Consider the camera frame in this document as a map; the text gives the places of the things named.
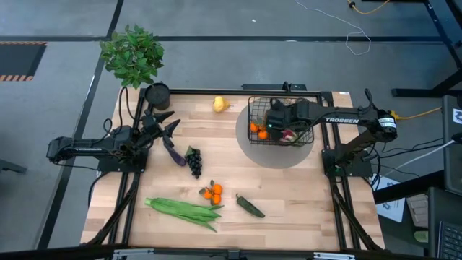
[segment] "green pepper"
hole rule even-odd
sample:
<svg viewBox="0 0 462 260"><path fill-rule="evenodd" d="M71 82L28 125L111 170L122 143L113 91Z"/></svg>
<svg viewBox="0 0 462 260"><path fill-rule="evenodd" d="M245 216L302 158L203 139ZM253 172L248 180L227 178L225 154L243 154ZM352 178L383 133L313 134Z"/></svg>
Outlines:
<svg viewBox="0 0 462 260"><path fill-rule="evenodd" d="M263 214L259 209L253 206L253 204L251 204L244 197L238 196L238 194L236 194L236 198L237 198L237 203L239 204L239 206L244 208L245 211L251 213L252 215L256 217L265 217L265 214Z"/></svg>

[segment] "white cable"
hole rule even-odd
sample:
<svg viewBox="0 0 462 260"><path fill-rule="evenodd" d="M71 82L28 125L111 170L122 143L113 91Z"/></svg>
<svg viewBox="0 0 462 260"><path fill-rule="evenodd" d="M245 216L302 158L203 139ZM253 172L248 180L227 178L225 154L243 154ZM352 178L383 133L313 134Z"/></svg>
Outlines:
<svg viewBox="0 0 462 260"><path fill-rule="evenodd" d="M431 152L428 152L428 153L426 153L426 154L424 154L424 155L418 156L418 157L415 158L415 159L412 159L412 160L410 160L410 161L408 161L408 162L405 162L405 163L403 163L402 165L398 166L397 168L394 168L393 170L391 170L391 171L387 172L386 174L382 175L382 177L387 176L388 174L394 172L395 170L398 170L399 168L401 168L401 167L403 167L403 166L405 166L405 165L408 165L409 163L415 162L415 161L417 161L417 160L422 159L423 157L426 157L426 156L428 156L428 155L431 155L432 153L437 152L437 151L443 149L444 147L447 147L448 145L453 144L453 143L454 143L454 140L451 140L451 141L447 142L446 144L444 144L444 145L438 147L437 149L434 149L434 150L431 151Z"/></svg>
<svg viewBox="0 0 462 260"><path fill-rule="evenodd" d="M358 26L356 26L356 25L352 25L351 23L345 21L344 19L340 19L340 18L338 18L338 17L336 17L336 16L333 16L333 15L331 15L331 14L327 14L327 13L325 13L324 11L321 11L321 10L319 10L319 9L307 8L306 6L304 6L303 4L301 4L298 0L295 0L295 2L296 2L297 4L299 4L300 6L302 6L303 8L305 8L306 10L308 10L308 11L317 11L317 12L320 12L321 14L327 15L328 17L335 18L335 19L337 19L338 21L344 22L344 23L348 24L348 25L351 26L351 27L357 28L357 29L359 30L359 32L349 32L349 33L346 35L345 46L349 49L349 51L351 51L351 52L352 52L354 55L356 55L356 56L359 56L359 55L362 55L362 54L366 54L366 53L368 53L368 52L370 51L370 44L371 44L372 41L371 41L370 38L366 35L366 33L364 32L364 30L361 29L361 27L358 27ZM369 45L367 46L367 51L361 52L361 53L355 53L355 52L348 46L348 38L349 38L350 35L353 35L353 34L363 34L363 35L369 40Z"/></svg>

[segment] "gray floor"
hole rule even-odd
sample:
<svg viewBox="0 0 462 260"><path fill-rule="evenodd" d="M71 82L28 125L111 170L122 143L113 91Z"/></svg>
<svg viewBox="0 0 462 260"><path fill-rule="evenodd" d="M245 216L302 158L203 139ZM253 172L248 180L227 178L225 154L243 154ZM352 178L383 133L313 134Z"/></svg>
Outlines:
<svg viewBox="0 0 462 260"><path fill-rule="evenodd" d="M444 3L433 2L450 37L460 40L460 30ZM374 15L361 16L342 0L302 3L359 25L369 36L437 35L421 4L388 4ZM115 0L42 1L40 5L32 0L0 0L0 35L105 35L115 5ZM377 3L359 1L358 6L368 10ZM294 1L282 0L126 1L117 30L127 23L158 35L346 35L355 30L306 11ZM172 88L239 89L243 83L287 80L304 83L309 90L348 91L355 105L365 105L363 90L368 87L377 106L402 116L438 107L441 102L394 98L391 88L432 87L455 71L445 46L435 44L373 43L363 56L352 55L343 43L163 44L165 67L158 80ZM352 43L352 47L361 51L367 44ZM0 175L0 251L34 246L59 172L45 159L47 144L52 138L72 134L95 70L98 48L96 43L49 43L32 82L0 83L0 158L29 168L26 174ZM103 72L84 137L103 135L102 123L112 116L119 84L112 74ZM436 139L442 136L441 115L402 121L398 130L399 138L388 148L412 147ZM395 157L383 164L396 167L420 154ZM96 162L78 159L75 165L91 167ZM442 154L436 153L403 170L422 176L441 167ZM412 178L400 173L390 177L398 181ZM94 178L90 170L72 171L50 247L79 243L87 190ZM383 228L390 250L422 253Z"/></svg>

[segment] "grapes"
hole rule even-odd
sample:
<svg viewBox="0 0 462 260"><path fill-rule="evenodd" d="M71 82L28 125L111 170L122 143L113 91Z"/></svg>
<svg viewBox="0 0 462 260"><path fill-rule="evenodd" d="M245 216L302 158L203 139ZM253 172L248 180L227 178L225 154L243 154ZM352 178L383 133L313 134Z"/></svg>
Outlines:
<svg viewBox="0 0 462 260"><path fill-rule="evenodd" d="M201 158L201 150L199 149L192 149L192 154L186 156L186 162L191 169L191 175L195 176L196 179L199 179L201 175L201 168L202 168L202 158Z"/></svg>

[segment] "yellow pear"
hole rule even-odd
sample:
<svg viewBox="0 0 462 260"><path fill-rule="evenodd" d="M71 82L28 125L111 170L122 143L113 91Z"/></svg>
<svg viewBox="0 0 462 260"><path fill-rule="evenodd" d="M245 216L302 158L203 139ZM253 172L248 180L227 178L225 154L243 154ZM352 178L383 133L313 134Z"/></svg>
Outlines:
<svg viewBox="0 0 462 260"><path fill-rule="evenodd" d="M214 100L214 111L222 112L229 108L230 103L224 97L216 96Z"/></svg>

